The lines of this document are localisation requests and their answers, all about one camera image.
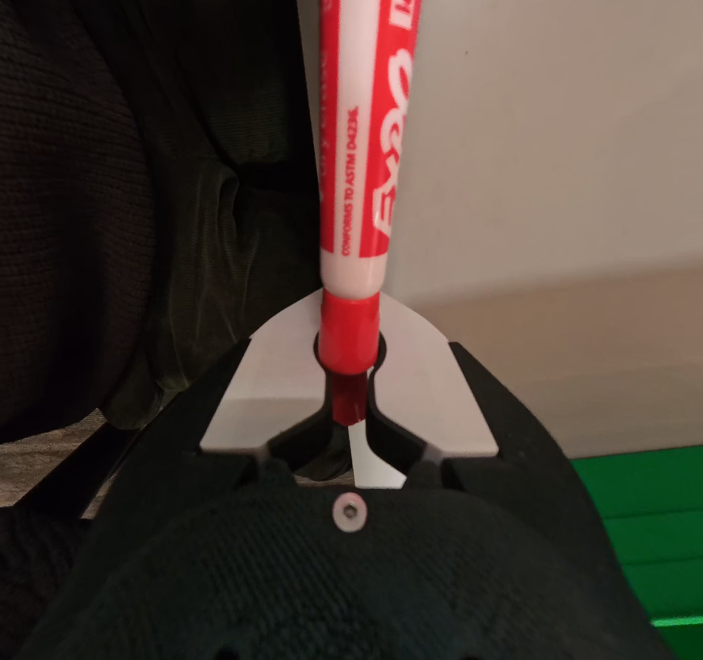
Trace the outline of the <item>green plastic bin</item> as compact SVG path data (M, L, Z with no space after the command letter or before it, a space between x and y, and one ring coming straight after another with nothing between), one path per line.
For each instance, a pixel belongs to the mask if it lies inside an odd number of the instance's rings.
M701 445L572 464L655 629L678 658L701 659Z

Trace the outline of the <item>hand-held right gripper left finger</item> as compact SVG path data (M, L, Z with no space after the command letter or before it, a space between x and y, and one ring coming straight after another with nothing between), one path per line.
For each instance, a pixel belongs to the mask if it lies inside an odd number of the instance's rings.
M335 427L331 385L317 353L321 298L308 295L253 333L201 451L308 465L328 447Z

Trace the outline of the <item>red dry erase marker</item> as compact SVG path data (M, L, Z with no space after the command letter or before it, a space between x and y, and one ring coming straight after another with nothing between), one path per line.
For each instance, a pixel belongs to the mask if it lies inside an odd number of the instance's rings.
M365 418L423 0L319 0L318 355L332 416Z

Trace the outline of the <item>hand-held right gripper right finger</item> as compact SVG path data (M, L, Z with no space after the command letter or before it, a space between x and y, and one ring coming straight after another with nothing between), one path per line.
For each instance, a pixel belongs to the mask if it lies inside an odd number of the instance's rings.
M498 445L449 340L400 303L380 304L365 437L388 465L494 457Z

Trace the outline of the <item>white desk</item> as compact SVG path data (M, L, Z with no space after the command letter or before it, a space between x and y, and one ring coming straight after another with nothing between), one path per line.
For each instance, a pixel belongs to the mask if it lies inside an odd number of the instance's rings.
M572 457L702 444L702 0L423 0L384 290Z

